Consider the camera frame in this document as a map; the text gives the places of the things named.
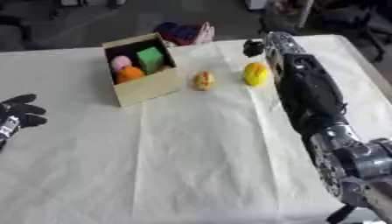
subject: white tablecloth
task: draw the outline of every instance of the white tablecloth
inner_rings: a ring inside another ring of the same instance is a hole
[[[363,140],[392,137],[389,85],[337,36],[297,38],[339,84]],[[0,154],[0,223],[320,223],[319,182],[270,75],[242,82],[244,41],[172,49],[179,92],[118,108],[100,48],[0,54],[0,95],[38,94],[47,125]],[[216,86],[194,91],[198,71]]]

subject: open box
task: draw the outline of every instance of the open box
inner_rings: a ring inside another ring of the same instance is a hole
[[[114,57],[125,55],[132,61],[132,66],[139,68],[141,66],[137,58],[137,52],[155,46],[164,55],[164,65],[168,66],[160,72],[120,84],[116,84],[116,73],[110,68],[112,84],[121,107],[128,107],[179,90],[177,66],[158,33],[120,39],[104,43],[102,46],[105,49],[109,64]]]

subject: white paper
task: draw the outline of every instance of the white paper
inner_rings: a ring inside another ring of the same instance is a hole
[[[340,39],[297,40],[338,82],[359,136],[392,137],[389,102]],[[271,74],[243,83],[249,62],[265,63],[243,43],[174,48],[181,90],[130,108],[116,106],[102,49],[0,54],[2,98],[38,94],[49,117],[0,154],[0,223],[324,223],[341,204]],[[215,75],[211,91],[191,89],[200,71]]]

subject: glove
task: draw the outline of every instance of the glove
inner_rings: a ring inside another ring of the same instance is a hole
[[[47,122],[46,110],[31,104],[35,94],[24,94],[0,103],[0,148],[20,128],[36,127]]]

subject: green cube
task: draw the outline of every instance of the green cube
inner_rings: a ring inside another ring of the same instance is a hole
[[[138,52],[137,57],[146,74],[154,74],[164,65],[164,55],[156,47]]]

